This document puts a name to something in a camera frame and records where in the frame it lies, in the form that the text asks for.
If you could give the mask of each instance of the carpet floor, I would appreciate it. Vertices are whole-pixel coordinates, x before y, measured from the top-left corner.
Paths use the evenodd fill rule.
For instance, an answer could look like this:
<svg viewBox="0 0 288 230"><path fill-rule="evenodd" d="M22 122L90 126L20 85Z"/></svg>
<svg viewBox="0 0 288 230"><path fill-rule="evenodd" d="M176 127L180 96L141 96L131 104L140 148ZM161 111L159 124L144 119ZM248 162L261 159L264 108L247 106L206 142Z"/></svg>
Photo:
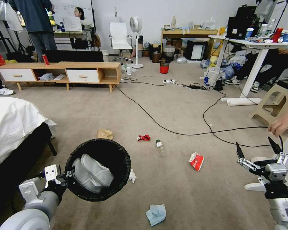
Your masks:
<svg viewBox="0 0 288 230"><path fill-rule="evenodd" d="M244 189L245 184L257 179L236 163L235 145L212 134L183 136L160 127L183 134L209 132L203 112L223 95L215 90L192 90L174 84L161 87L139 83L162 85L164 79L174 79L178 84L203 85L199 77L205 70L199 64L173 62L169 73L161 76L159 64L147 57L139 62L144 68L131 76L138 82L118 87L138 102L159 126L118 89L110 93L108 86L76 85L66 91L64 85L24 83L20 92L15 84L7 84L16 91L13 97L36 104L46 117L58 124L57 135L52 139L58 155L52 156L46 147L32 175L51 164L61 164L64 168L71 152L81 143L96 138L97 130L103 128L112 130L114 141L129 152L132 169L138 177L134 184L129 181L119 193L102 202L90 203L66 190L53 219L53 230L150 229L145 212L151 204L165 204L167 213L155 229L272 229L275 221L264 193ZM239 97L241 92L237 85L226 85L222 93ZM249 96L264 94L260 91ZM214 131L264 125L248 117L253 109L254 106L229 107L219 101L206 112L205 119ZM137 141L139 134L149 134L152 139ZM262 128L216 135L245 145L268 144L268 132ZM163 142L165 157L160 156L156 139ZM248 159L273 155L269 147L242 147L242 150ZM188 163L195 151L205 157L199 172ZM0 224L12 214L9 206L4 213Z"/></svg>

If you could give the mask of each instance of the blue napkin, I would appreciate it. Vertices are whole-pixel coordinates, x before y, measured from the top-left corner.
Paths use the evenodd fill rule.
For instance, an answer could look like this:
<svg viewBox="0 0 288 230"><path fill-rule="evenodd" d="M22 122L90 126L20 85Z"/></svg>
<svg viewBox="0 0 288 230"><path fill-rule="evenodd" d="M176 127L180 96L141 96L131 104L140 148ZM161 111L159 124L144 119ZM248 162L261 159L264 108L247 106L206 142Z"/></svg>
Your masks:
<svg viewBox="0 0 288 230"><path fill-rule="evenodd" d="M145 213L151 226L162 222L166 217L164 204L150 205L149 210Z"/></svg>

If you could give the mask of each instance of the standing fan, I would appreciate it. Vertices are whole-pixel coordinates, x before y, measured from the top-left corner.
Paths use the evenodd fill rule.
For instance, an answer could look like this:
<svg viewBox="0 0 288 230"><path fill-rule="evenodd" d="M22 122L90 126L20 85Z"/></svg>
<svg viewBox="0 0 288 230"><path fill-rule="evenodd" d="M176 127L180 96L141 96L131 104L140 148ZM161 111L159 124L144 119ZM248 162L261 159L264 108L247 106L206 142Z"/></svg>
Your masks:
<svg viewBox="0 0 288 230"><path fill-rule="evenodd" d="M142 20L138 18L138 16L132 16L130 18L130 28L132 32L138 33L137 39L135 41L135 51L136 51L136 58L135 58L135 64L131 64L130 66L132 68L142 68L142 64L138 64L138 40L140 37L141 29L142 29Z"/></svg>

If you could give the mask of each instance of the white sneaker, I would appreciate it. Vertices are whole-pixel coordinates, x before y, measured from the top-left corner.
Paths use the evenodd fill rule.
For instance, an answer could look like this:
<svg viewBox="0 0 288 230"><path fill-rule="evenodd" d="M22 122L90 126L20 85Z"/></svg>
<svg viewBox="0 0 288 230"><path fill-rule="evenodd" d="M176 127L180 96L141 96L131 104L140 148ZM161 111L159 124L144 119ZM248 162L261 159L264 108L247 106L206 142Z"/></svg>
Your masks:
<svg viewBox="0 0 288 230"><path fill-rule="evenodd" d="M226 80L224 83L228 85L240 85L240 80L237 80L237 77L234 76L233 78Z"/></svg>
<svg viewBox="0 0 288 230"><path fill-rule="evenodd" d="M2 85L5 88L5 85Z"/></svg>
<svg viewBox="0 0 288 230"><path fill-rule="evenodd" d="M259 90L259 82L258 82L258 81L255 81L255 82L253 83L253 86L252 86L252 88L250 89L250 91L253 92L253 93L257 93L258 90Z"/></svg>
<svg viewBox="0 0 288 230"><path fill-rule="evenodd" d="M15 92L11 89L7 89L7 88L0 89L0 95L9 96L9 95L13 95L13 94L15 94Z"/></svg>

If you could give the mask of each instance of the white office chair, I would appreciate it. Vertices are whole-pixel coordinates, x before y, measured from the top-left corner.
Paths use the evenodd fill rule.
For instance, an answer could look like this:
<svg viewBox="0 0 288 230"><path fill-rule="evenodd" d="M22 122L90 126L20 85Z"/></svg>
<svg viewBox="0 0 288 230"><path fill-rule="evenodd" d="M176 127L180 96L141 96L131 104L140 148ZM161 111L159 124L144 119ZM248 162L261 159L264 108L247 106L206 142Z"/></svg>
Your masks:
<svg viewBox="0 0 288 230"><path fill-rule="evenodd" d="M110 22L110 33L109 35L111 39L111 47L113 47L114 50L119 50L121 53L123 50L132 50L132 37L130 35L127 35L127 25L126 23L121 22ZM123 59L131 61L133 63L132 59L126 58L126 57L118 57L114 59L114 61L120 59L121 63Z"/></svg>

